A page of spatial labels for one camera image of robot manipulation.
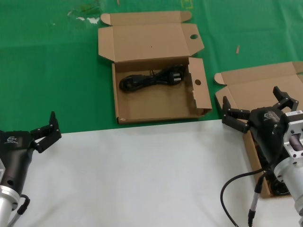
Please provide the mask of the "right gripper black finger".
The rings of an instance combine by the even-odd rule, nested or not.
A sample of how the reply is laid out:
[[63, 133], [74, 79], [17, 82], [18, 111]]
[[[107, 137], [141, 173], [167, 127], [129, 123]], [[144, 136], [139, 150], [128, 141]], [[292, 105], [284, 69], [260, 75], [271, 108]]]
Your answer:
[[248, 120], [250, 116], [249, 110], [231, 108], [231, 104], [227, 96], [223, 97], [223, 118], [222, 123], [242, 133], [247, 133], [249, 125], [243, 120]]
[[277, 103], [273, 105], [274, 108], [281, 111], [286, 107], [290, 108], [291, 111], [297, 110], [299, 102], [291, 98], [287, 92], [281, 91], [278, 86], [273, 88], [273, 94], [277, 99]]

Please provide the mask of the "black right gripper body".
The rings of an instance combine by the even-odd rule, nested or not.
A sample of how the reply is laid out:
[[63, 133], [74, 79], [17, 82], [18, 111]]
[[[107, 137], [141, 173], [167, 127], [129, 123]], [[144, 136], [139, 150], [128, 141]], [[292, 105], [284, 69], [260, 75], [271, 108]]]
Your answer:
[[283, 111], [272, 106], [257, 108], [250, 112], [248, 125], [271, 167], [277, 166], [289, 157], [283, 147], [283, 137], [286, 132]]

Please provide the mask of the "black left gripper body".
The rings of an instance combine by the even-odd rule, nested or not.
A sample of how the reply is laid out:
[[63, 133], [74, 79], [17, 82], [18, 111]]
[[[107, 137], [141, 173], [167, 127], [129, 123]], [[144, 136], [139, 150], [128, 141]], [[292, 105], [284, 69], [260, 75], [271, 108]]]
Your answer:
[[0, 159], [5, 171], [0, 184], [22, 192], [32, 161], [33, 136], [28, 131], [0, 132]]

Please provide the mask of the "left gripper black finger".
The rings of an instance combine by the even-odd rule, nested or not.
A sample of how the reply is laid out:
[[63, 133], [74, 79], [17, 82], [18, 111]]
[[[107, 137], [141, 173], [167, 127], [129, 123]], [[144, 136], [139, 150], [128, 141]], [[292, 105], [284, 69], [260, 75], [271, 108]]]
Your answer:
[[31, 148], [37, 150], [39, 153], [43, 153], [56, 143], [62, 135], [55, 112], [51, 112], [48, 125], [32, 130], [30, 134], [33, 138]]

